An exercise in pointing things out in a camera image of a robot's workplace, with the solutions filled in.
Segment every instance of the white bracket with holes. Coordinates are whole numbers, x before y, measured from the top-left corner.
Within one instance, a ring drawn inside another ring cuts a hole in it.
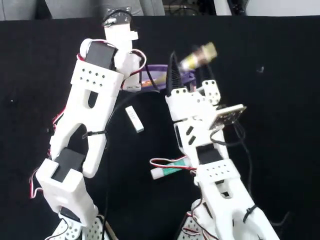
[[[65,221],[61,220],[58,227],[53,232],[50,240],[77,240],[81,236],[82,240],[100,240],[102,239],[102,223],[98,217],[95,218],[93,224],[90,227],[81,227],[80,224],[76,222],[66,219]],[[109,240],[107,233],[104,233],[104,239]]]
[[[209,184],[226,179],[240,178],[240,174],[231,159],[199,165],[197,171],[201,171],[202,181]]]
[[[70,137],[81,124],[85,125],[87,131],[98,132],[105,129],[123,78],[118,72],[81,60],[76,62],[64,115],[50,140],[52,160],[68,146]],[[98,93],[93,108],[88,104],[91,91]],[[106,142],[104,134],[88,137],[89,148],[82,166],[85,177],[92,178],[96,174]]]
[[[84,124],[86,130],[103,131],[113,111],[124,76],[118,72],[78,60],[71,79],[71,90],[64,115],[51,137],[52,160],[45,159],[36,173],[43,195],[51,209],[59,213],[61,207],[72,211],[84,227],[89,226],[98,214],[98,208],[89,196],[84,177],[92,178],[99,167],[106,147],[106,135],[88,136],[88,152],[82,172],[71,169],[63,182],[52,179],[59,164],[55,159],[68,146],[70,137]],[[95,105],[89,107],[91,92],[98,93]]]
[[[217,105],[220,102],[220,92],[215,80],[206,80],[202,82],[205,98],[209,100],[212,105]]]
[[[180,121],[174,125],[175,135],[178,139],[178,146],[182,153],[190,158],[191,166],[197,168],[199,165],[199,159],[197,154],[197,147],[204,145],[212,145],[212,148],[218,150],[223,159],[229,159],[229,154],[226,146],[212,144],[210,140],[210,133],[212,130],[208,130],[203,126],[203,121],[199,119],[189,118],[185,121]],[[214,135],[215,140],[224,142],[224,133],[219,130]]]
[[[230,159],[199,165],[196,171],[197,183],[215,219],[216,232],[220,240],[235,240],[233,221],[241,223],[247,209],[255,205],[247,192],[240,175]],[[224,185],[229,197],[225,197],[218,185]],[[266,215],[256,208],[243,226],[243,232],[252,230],[253,236],[259,235],[263,240],[279,240]]]

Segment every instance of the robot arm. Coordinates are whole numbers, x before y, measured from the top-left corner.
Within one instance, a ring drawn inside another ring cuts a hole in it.
[[[88,152],[82,155],[68,149],[70,137],[81,124],[87,132],[103,132],[121,87],[139,90],[140,85],[138,74],[130,76],[140,64],[140,58],[130,54],[138,34],[130,30],[123,13],[112,19],[115,22],[105,28],[106,40],[86,39],[80,47],[64,114],[50,140],[51,159],[45,159],[36,172],[51,209],[81,227],[90,227],[98,215],[84,177],[95,176],[107,139],[105,134],[88,135]],[[91,92],[97,94],[92,108]]]
[[[181,83],[179,66],[171,55],[166,79],[166,97],[179,149],[196,168],[194,183],[202,198],[192,206],[184,226],[197,223],[193,233],[182,231],[182,240],[196,234],[202,239],[278,240],[261,209],[256,207],[229,158],[223,128],[237,121],[246,109],[242,104],[219,109],[220,93],[214,79],[189,92]]]

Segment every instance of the black spike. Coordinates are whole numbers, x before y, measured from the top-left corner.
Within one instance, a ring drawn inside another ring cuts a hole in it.
[[[165,85],[166,95],[168,97],[171,96],[171,91],[173,89],[180,89],[180,88],[184,87],[184,85],[182,84],[182,81],[181,81],[179,65],[178,65],[177,56],[176,56],[175,52],[171,53],[171,55],[170,55],[168,69],[166,72],[166,83],[165,84],[166,84]]]

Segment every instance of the black wire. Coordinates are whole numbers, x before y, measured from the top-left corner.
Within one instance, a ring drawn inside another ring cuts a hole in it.
[[[241,130],[242,132],[245,132],[245,129],[241,126],[241,124],[237,121],[235,122],[240,128],[235,128],[235,133],[236,135],[238,136],[240,142],[241,142],[241,145],[247,155],[247,158],[248,158],[248,163],[249,163],[249,174],[248,174],[248,182],[247,182],[247,191],[249,193],[250,196],[252,196],[252,192],[251,192],[251,187],[252,187],[252,175],[253,175],[253,162],[252,162],[252,158],[251,158],[251,154],[250,154],[250,151],[249,149],[247,148],[247,145],[245,143],[245,139],[244,138],[241,138],[241,133],[239,132],[239,130]]]
[[[68,230],[68,228],[69,228],[69,224],[67,223],[67,221],[64,219],[64,218],[61,218],[63,221],[64,221],[64,223],[66,224],[66,229],[63,231],[63,232],[61,232],[61,233],[59,233],[58,235],[51,235],[49,238],[48,238],[48,240],[50,240],[50,239],[53,239],[53,238],[56,238],[56,237],[59,237],[59,236],[61,236],[62,234],[64,234],[67,230]]]
[[[145,63],[145,66],[144,66],[144,67],[145,67],[146,74],[148,75],[149,80],[150,80],[150,82],[152,83],[152,86],[154,87],[155,90],[160,91],[159,88],[158,88],[158,86],[157,86],[157,84],[155,83],[154,79],[152,78],[152,76],[151,76],[151,74],[150,74],[150,71],[149,71],[149,67],[148,67],[148,63],[147,63],[147,62]]]
[[[179,11],[181,10],[192,10],[194,11],[197,15],[199,15],[199,12],[191,7],[181,7],[181,8],[178,8],[177,10],[175,10],[172,15],[175,15],[176,13],[178,13]]]
[[[239,131],[239,133],[241,133],[241,135],[237,134],[238,138],[239,138],[239,141],[236,141],[236,142],[225,142],[225,141],[214,140],[212,137],[217,131],[213,131],[210,134],[211,141],[214,144],[219,144],[219,145],[227,146],[227,147],[235,147],[235,146],[238,146],[238,145],[242,144],[242,141],[246,138],[246,132],[245,132],[244,128],[237,121],[233,124],[233,127],[234,127],[234,130],[235,130],[236,133],[237,133],[237,131]]]
[[[169,13],[170,15],[172,15],[172,12],[171,12],[171,5],[177,0],[172,0],[170,3],[169,3]]]
[[[285,224],[285,222],[287,221],[287,219],[288,219],[288,217],[290,216],[290,214],[291,214],[291,212],[288,211],[288,212],[284,215],[283,219],[282,219],[280,222],[274,222],[274,221],[269,221],[269,222],[270,222],[270,224],[271,224],[272,226],[274,226],[274,227],[282,227],[282,226]]]
[[[205,231],[210,237],[212,237],[212,238],[214,238],[214,239],[216,239],[216,240],[219,240],[216,236],[214,236],[214,235],[212,235],[210,232],[208,232],[203,226],[201,226],[200,224],[199,224],[199,222],[197,221],[197,219],[195,218],[195,215],[194,215],[194,211],[196,210],[196,208],[198,208],[201,204],[202,204],[202,202],[203,202],[203,196],[202,196],[202,192],[200,191],[200,201],[199,201],[199,203],[191,210],[191,217],[192,217],[192,219],[195,221],[195,223],[203,230],[203,231]]]
[[[108,128],[109,128],[109,126],[110,126],[110,124],[111,124],[111,120],[113,119],[113,116],[115,115],[115,112],[117,111],[117,110],[119,110],[120,108],[122,108],[129,100],[131,100],[132,98],[134,98],[134,97],[136,97],[137,95],[139,95],[139,94],[143,94],[143,93],[149,93],[149,92],[143,92],[143,91],[138,91],[138,92],[134,92],[134,93],[131,93],[129,96],[127,96],[125,99],[123,99],[119,104],[117,104],[115,107],[114,107],[114,109],[113,109],[113,111],[112,111],[112,113],[110,114],[110,116],[109,116],[109,119],[108,119],[108,121],[106,122],[106,125],[105,125],[105,129],[103,130],[103,131],[98,131],[98,132],[92,132],[92,131],[89,131],[89,132],[86,132],[83,136],[82,136],[82,138],[86,138],[87,136],[91,136],[91,135],[95,135],[95,134],[106,134],[106,136],[107,136],[107,154],[108,154],[108,159],[107,159],[107,161],[109,161],[110,160],[110,151],[109,151],[109,144],[110,144],[110,137],[108,137]],[[105,209],[104,209],[104,213],[103,213],[103,217],[104,217],[104,219],[103,219],[103,226],[105,226],[106,225],[106,220],[107,220],[107,215],[108,215],[108,201],[109,201],[109,196],[108,196],[108,186],[107,186],[107,188],[106,188],[106,196],[105,196]],[[101,240],[104,240],[105,239],[105,228],[103,228],[102,229],[102,238],[101,238]]]

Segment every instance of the cable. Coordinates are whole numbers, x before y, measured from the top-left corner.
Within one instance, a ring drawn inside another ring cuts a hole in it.
[[[195,167],[190,167],[190,166],[184,166],[184,165],[162,165],[158,163],[154,163],[155,161],[167,161],[170,163],[175,163],[180,161],[181,159],[186,158],[186,156],[179,157],[177,159],[167,159],[167,158],[151,158],[149,160],[150,164],[153,165],[156,168],[161,168],[161,169],[186,169],[186,170],[197,170]]]
[[[200,201],[199,203],[191,210],[191,216],[192,216],[192,219],[195,221],[195,223],[203,230],[205,231],[210,237],[214,238],[215,240],[219,240],[216,236],[212,235],[210,232],[208,232],[203,226],[201,226],[198,222],[198,220],[196,219],[196,216],[195,216],[195,210],[196,208],[198,208],[202,202],[203,202],[203,196],[202,196],[202,192],[200,191]]]
[[[130,53],[131,53],[131,54],[136,54],[137,56],[143,58],[143,64],[139,67],[139,69],[136,70],[136,71],[133,71],[132,73],[130,73],[130,76],[132,76],[132,75],[135,75],[135,74],[141,72],[141,70],[145,67],[145,65],[146,65],[146,63],[147,63],[147,57],[146,57],[146,55],[145,55],[141,50],[139,50],[139,49],[132,49]]]
[[[247,155],[247,158],[248,158],[249,174],[248,174],[248,182],[247,182],[246,188],[247,188],[249,195],[252,196],[251,188],[252,188],[253,162],[252,162],[250,151],[247,148],[247,145],[245,143],[245,138],[244,137],[241,138],[241,134],[242,134],[242,136],[246,136],[246,134],[245,134],[246,131],[245,131],[244,127],[240,124],[240,122],[236,121],[235,124],[238,126],[238,128],[234,128],[235,133],[238,136],[240,143],[241,143],[241,145]]]
[[[158,88],[157,84],[155,83],[154,79],[151,76],[151,73],[149,71],[149,67],[148,67],[147,63],[145,64],[145,71],[146,71],[146,74],[148,75],[148,77],[150,79],[150,82],[152,83],[152,86],[154,87],[154,89],[159,91],[159,88]]]
[[[34,199],[37,196],[37,192],[43,192],[44,190],[41,187],[37,187],[34,190],[34,175],[36,174],[36,172],[38,171],[38,167],[33,170],[32,175],[29,177],[29,184],[30,184],[30,199]]]
[[[66,224],[66,229],[65,229],[63,232],[61,232],[61,233],[59,233],[59,234],[57,234],[57,235],[48,236],[48,237],[47,237],[46,239],[44,239],[44,240],[49,240],[49,239],[53,239],[53,238],[59,237],[59,236],[61,236],[62,234],[64,234],[64,233],[68,230],[69,224],[67,223],[67,221],[66,221],[64,218],[62,218],[62,220],[63,220],[64,223]]]
[[[4,0],[1,0],[1,5],[2,5],[2,13],[3,13],[3,18],[6,21],[6,12],[5,12],[5,5],[4,5]]]
[[[225,141],[214,140],[212,137],[213,137],[214,134],[217,133],[217,130],[214,130],[210,134],[211,141],[214,144],[219,144],[219,145],[227,146],[227,147],[235,147],[235,146],[238,146],[238,145],[242,144],[243,140],[246,138],[246,132],[245,132],[244,128],[240,125],[240,123],[238,121],[236,121],[233,124],[233,127],[234,127],[234,130],[235,130],[236,133],[238,132],[238,133],[241,134],[241,135],[238,135],[238,133],[237,133],[239,141],[236,141],[236,142],[225,142]]]
[[[288,219],[288,217],[290,216],[290,214],[291,214],[291,212],[288,211],[288,212],[284,215],[283,219],[282,219],[280,222],[273,222],[273,221],[269,221],[269,222],[270,222],[270,224],[271,224],[272,226],[274,226],[274,227],[282,227],[283,224],[285,224],[285,222],[287,221],[287,219]]]
[[[108,121],[105,124],[105,129],[102,131],[87,131],[85,134],[82,135],[82,139],[86,139],[89,136],[92,135],[99,135],[99,134],[107,134],[108,133],[108,127],[110,125],[110,122],[112,120],[112,117],[114,116],[115,112],[120,109],[121,107],[123,107],[123,105],[125,105],[129,100],[131,100],[132,98],[134,98],[135,96],[139,95],[139,94],[143,94],[143,93],[150,93],[150,92],[155,92],[155,93],[159,93],[159,91],[156,90],[152,90],[152,91],[148,91],[148,92],[144,92],[144,91],[137,91],[134,93],[131,93],[129,96],[127,96],[125,99],[123,99],[119,104],[117,104],[112,113],[109,116]]]
[[[197,232],[197,231],[194,231],[194,230],[192,230],[192,229],[190,229],[190,228],[187,228],[187,227],[183,227],[182,229],[181,229],[181,231],[184,233],[184,234],[186,234],[186,235],[188,235],[188,236],[197,236],[197,235],[201,235],[201,233],[200,232]]]
[[[196,13],[196,15],[199,15],[199,12],[191,7],[179,7],[177,10],[175,10],[172,15],[175,15],[176,13],[178,13],[181,10],[192,10],[193,12]]]

